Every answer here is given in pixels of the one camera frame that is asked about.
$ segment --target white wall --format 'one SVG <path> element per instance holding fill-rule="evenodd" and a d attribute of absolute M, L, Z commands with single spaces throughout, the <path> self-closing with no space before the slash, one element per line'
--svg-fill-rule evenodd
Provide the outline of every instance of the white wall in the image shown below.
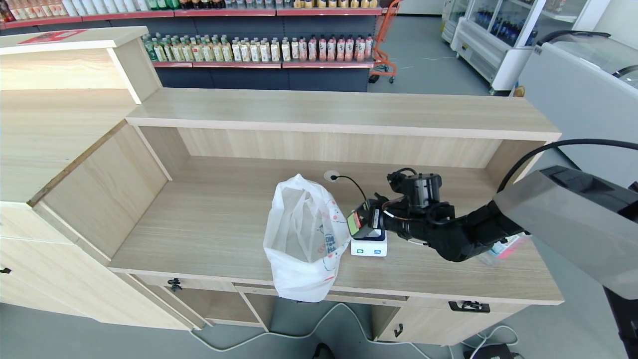
<path fill-rule="evenodd" d="M 611 0 L 595 30 L 638 47 L 638 0 Z"/>

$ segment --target wooden counter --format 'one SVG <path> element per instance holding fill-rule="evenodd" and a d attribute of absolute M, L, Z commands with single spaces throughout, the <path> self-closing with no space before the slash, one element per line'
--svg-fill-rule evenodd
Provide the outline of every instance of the wooden counter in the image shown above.
<path fill-rule="evenodd" d="M 348 213 L 359 193 L 326 170 L 392 197 L 386 174 L 414 167 L 441 174 L 441 198 L 464 215 L 560 136 L 520 98 L 165 89 L 144 32 L 0 38 L 2 264 L 13 270 L 2 301 L 125 325 L 269 330 L 277 293 L 262 243 L 277 183 L 301 173 Z M 326 300 L 373 305 L 375 339 L 450 345 L 563 299 L 530 241 L 488 267 L 390 235 L 388 257 L 343 256 Z M 451 310 L 464 301 L 490 311 Z"/>

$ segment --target drawer handle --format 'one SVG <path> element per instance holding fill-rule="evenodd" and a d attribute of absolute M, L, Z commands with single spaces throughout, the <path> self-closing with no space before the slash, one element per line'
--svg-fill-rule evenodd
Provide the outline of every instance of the drawer handle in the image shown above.
<path fill-rule="evenodd" d="M 394 330 L 394 337 L 398 338 L 403 333 L 403 323 L 399 323 L 399 330 Z"/>
<path fill-rule="evenodd" d="M 170 284 L 170 290 L 173 291 L 173 293 L 182 290 L 182 286 L 180 286 L 182 283 L 179 281 L 179 278 L 170 279 L 168 283 Z"/>
<path fill-rule="evenodd" d="M 450 305 L 450 309 L 454 312 L 472 312 L 472 313 L 489 313 L 489 304 L 487 303 L 479 303 L 472 302 L 469 300 L 464 300 L 461 302 L 461 305 L 457 302 L 447 302 Z"/>

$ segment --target white cable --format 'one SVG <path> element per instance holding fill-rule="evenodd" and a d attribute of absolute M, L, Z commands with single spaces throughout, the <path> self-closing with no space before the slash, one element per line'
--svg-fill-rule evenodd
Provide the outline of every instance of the white cable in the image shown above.
<path fill-rule="evenodd" d="M 281 334 L 281 333 L 274 333 L 274 332 L 267 332 L 267 333 L 261 333 L 258 335 L 255 335 L 254 337 L 245 340 L 241 343 L 235 344 L 233 346 L 230 346 L 228 348 L 225 349 L 220 349 L 220 348 L 216 348 L 213 345 L 209 344 L 206 340 L 203 340 L 203 338 L 199 337 L 197 334 L 195 334 L 194 332 L 190 332 L 190 334 L 192 336 L 194 336 L 197 340 L 199 340 L 200 342 L 202 342 L 202 344 L 204 344 L 205 346 L 207 346 L 209 349 L 214 350 L 218 353 L 225 353 L 227 351 L 231 351 L 233 349 L 239 348 L 242 345 L 248 344 L 250 342 L 252 342 L 253 340 L 257 340 L 261 337 L 264 337 L 266 335 L 273 335 L 275 337 L 281 337 L 281 338 L 289 338 L 289 339 L 305 339 L 308 338 L 310 336 L 312 336 L 312 334 L 314 334 L 317 330 L 317 328 L 319 328 L 319 326 L 321 325 L 321 323 L 323 322 L 323 320 L 330 315 L 330 313 L 332 313 L 332 311 L 337 308 L 337 307 L 345 307 L 346 309 L 348 309 L 350 311 L 350 313 L 352 313 L 352 315 L 355 317 L 355 319 L 357 320 L 357 323 L 359 324 L 359 329 L 361 329 L 361 334 L 363 334 L 363 336 L 366 338 L 368 343 L 372 343 L 372 344 L 379 344 L 379 345 L 384 345 L 384 346 L 398 346 L 398 345 L 409 345 L 412 346 L 416 351 L 419 352 L 419 354 L 421 354 L 425 359 L 432 359 L 429 356 L 427 356 L 425 353 L 423 353 L 421 351 L 421 349 L 417 348 L 416 345 L 414 345 L 414 343 L 404 343 L 404 342 L 375 342 L 373 340 L 370 340 L 366 337 L 366 332 L 363 329 L 363 325 L 361 325 L 361 321 L 359 321 L 359 318 L 357 317 L 357 315 L 354 313 L 354 311 L 347 306 L 345 303 L 337 303 L 335 304 L 332 308 L 330 308 L 330 310 L 328 310 L 328 312 L 326 314 L 323 315 L 323 317 L 321 319 L 319 319 L 319 322 L 317 322 L 317 324 L 315 325 L 315 327 L 312 329 L 312 331 L 308 334 L 305 335 L 289 335 L 289 334 Z"/>
<path fill-rule="evenodd" d="M 421 349 L 419 349 L 414 343 L 409 343 L 409 342 L 375 342 L 373 340 L 370 340 L 366 337 L 366 331 L 363 329 L 363 325 L 361 324 L 361 321 L 359 320 L 359 317 L 357 317 L 357 314 L 354 313 L 354 310 L 352 310 L 349 306 L 347 306 L 347 304 L 345 303 L 337 303 L 335 304 L 332 308 L 330 308 L 330 310 L 328 310 L 323 317 L 321 317 L 321 319 L 319 319 L 319 321 L 317 322 L 317 324 L 315 325 L 315 327 L 310 331 L 310 333 L 305 334 L 305 335 L 289 335 L 289 334 L 281 334 L 281 333 L 275 333 L 275 332 L 265 332 L 265 333 L 261 333 L 258 335 L 255 335 L 254 337 L 245 340 L 241 343 L 235 344 L 233 346 L 230 346 L 228 348 L 224 348 L 224 349 L 220 349 L 217 347 L 214 347 L 212 344 L 208 343 L 206 340 L 204 340 L 203 338 L 201 338 L 199 335 L 195 334 L 195 332 L 191 331 L 189 332 L 192 336 L 194 336 L 197 340 L 199 340 L 203 345 L 207 346 L 209 349 L 216 351 L 218 353 L 225 353 L 227 351 L 231 351 L 233 349 L 239 348 L 245 344 L 248 344 L 250 342 L 252 342 L 253 340 L 257 340 L 261 337 L 264 337 L 266 335 L 273 335 L 275 337 L 281 337 L 281 338 L 288 338 L 288 339 L 305 339 L 305 338 L 309 338 L 311 337 L 313 334 L 315 334 L 316 330 L 319 328 L 319 326 L 321 325 L 321 323 L 323 322 L 323 320 L 330 315 L 330 313 L 332 313 L 332 311 L 334 309 L 336 309 L 337 307 L 345 307 L 346 309 L 348 309 L 348 311 L 355 317 L 355 319 L 357 320 L 357 324 L 359 324 L 359 329 L 361 330 L 361 334 L 366 338 L 366 341 L 368 343 L 371 344 L 379 344 L 379 345 L 384 345 L 384 346 L 398 346 L 398 345 L 409 345 L 412 346 L 416 351 L 419 352 L 419 354 L 421 354 L 425 359 L 432 359 L 430 358 L 427 354 L 423 353 L 423 351 L 421 351 Z M 477 347 L 471 346 L 465 342 L 461 342 L 463 343 L 465 346 L 468 346 L 470 348 L 474 348 L 474 352 L 472 353 L 472 355 L 470 356 L 470 359 L 474 359 L 474 356 L 476 355 L 477 351 L 479 351 L 480 348 L 482 348 L 483 346 L 485 346 L 485 343 L 494 335 L 494 333 L 499 330 L 500 328 L 505 328 L 505 329 L 509 329 L 514 336 L 516 337 L 516 340 L 511 342 L 511 343 L 506 343 L 508 346 L 515 346 L 516 344 L 518 344 L 519 339 L 518 339 L 518 334 L 516 334 L 516 332 L 514 331 L 514 329 L 511 329 L 509 326 L 507 325 L 499 325 L 496 328 L 492 329 L 492 331 L 490 332 L 490 334 L 483 336 L 481 333 L 478 333 L 477 336 L 481 339 L 483 339 L 483 341 L 481 342 L 481 344 Z M 450 357 L 451 359 L 454 359 L 454 353 L 452 352 L 452 347 L 448 346 L 447 347 L 450 351 Z"/>
<path fill-rule="evenodd" d="M 478 333 L 477 336 L 481 339 L 483 339 L 483 341 L 481 341 L 481 343 L 475 347 L 475 346 L 471 346 L 468 343 L 465 342 L 461 342 L 463 343 L 463 345 L 468 346 L 470 348 L 473 348 L 474 351 L 472 352 L 472 355 L 470 355 L 470 359 L 474 359 L 474 356 L 477 354 L 477 352 L 479 351 L 480 348 L 486 346 L 485 343 L 494 335 L 494 333 L 496 333 L 497 330 L 504 328 L 504 329 L 508 329 L 510 332 L 512 332 L 514 334 L 514 336 L 516 337 L 516 340 L 514 340 L 511 343 L 506 343 L 507 346 L 515 346 L 516 344 L 518 344 L 519 340 L 518 340 L 518 334 L 516 334 L 516 332 L 514 331 L 514 329 L 511 329 L 509 326 L 507 325 L 499 325 L 496 328 L 492 329 L 491 332 L 489 332 L 488 335 L 483 336 L 481 333 Z"/>

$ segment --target chest freezer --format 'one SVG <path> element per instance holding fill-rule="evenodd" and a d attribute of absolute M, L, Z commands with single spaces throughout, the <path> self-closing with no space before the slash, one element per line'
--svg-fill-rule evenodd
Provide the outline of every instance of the chest freezer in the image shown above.
<path fill-rule="evenodd" d="M 561 139 L 638 142 L 638 50 L 605 33 L 559 31 L 538 42 L 512 90 L 562 132 Z M 608 146 L 560 149 L 582 170 L 627 187 L 638 154 Z"/>

